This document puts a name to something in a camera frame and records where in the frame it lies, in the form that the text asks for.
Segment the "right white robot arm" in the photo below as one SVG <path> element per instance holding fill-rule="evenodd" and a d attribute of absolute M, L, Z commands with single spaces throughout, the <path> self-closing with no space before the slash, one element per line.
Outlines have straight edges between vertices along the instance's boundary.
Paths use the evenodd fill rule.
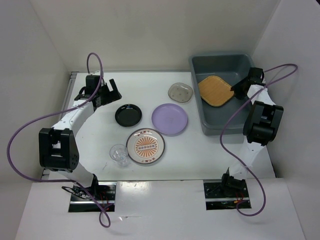
<path fill-rule="evenodd" d="M 284 109 L 271 100 L 264 76 L 261 68 L 251 67 L 248 75 L 231 87 L 237 99 L 248 97 L 247 103 L 252 103 L 252 107 L 243 126 L 244 141 L 239 155 L 226 150 L 238 162 L 222 175 L 219 191 L 225 197 L 244 189 L 252 163 L 258 153 L 275 139 L 280 126 Z"/>

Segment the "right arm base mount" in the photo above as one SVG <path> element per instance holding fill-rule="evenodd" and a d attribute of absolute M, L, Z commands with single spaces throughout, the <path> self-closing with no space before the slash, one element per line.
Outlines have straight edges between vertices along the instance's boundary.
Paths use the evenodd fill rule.
<path fill-rule="evenodd" d="M 244 179 L 230 175 L 229 169 L 221 180 L 203 180 L 206 210 L 251 209 L 249 192 Z"/>

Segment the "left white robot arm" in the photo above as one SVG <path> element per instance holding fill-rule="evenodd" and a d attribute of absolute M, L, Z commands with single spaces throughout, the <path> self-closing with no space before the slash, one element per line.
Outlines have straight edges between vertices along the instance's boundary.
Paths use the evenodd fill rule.
<path fill-rule="evenodd" d="M 98 178 L 80 163 L 76 135 L 97 108 L 122 98 L 115 80 L 109 80 L 112 90 L 103 77 L 89 74 L 85 86 L 75 97 L 71 111 L 50 128 L 42 128 L 38 134 L 39 163 L 52 172 L 59 172 L 67 179 L 83 186 L 82 194 L 89 200 L 100 194 Z"/>

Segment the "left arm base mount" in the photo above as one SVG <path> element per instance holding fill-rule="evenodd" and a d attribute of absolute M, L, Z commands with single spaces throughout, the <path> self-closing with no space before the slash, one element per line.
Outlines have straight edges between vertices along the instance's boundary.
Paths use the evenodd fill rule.
<path fill-rule="evenodd" d="M 91 193 L 94 199 L 107 212 L 115 211 L 116 199 L 116 182 L 100 181 L 98 193 Z M 77 185 L 72 187 L 62 186 L 64 191 L 71 194 L 69 202 L 69 213 L 86 213 L 86 212 L 100 212 L 100 208 L 93 202 L 93 200 L 85 193 L 85 191 Z"/>

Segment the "woven bamboo pattern tray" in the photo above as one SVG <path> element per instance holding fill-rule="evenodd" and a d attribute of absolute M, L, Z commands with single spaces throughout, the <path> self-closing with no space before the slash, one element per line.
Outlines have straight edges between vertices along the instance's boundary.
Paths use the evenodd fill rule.
<path fill-rule="evenodd" d="M 234 97 L 231 86 L 216 75 L 206 77 L 198 83 L 201 98 L 212 107 L 221 107 Z"/>

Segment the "purple round plate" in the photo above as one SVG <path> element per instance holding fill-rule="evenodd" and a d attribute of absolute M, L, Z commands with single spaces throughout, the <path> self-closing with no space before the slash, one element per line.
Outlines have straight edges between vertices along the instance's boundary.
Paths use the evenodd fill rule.
<path fill-rule="evenodd" d="M 188 115 L 179 105 L 164 103 L 154 109 L 151 114 L 151 122 L 161 134 L 177 136 L 187 127 Z"/>

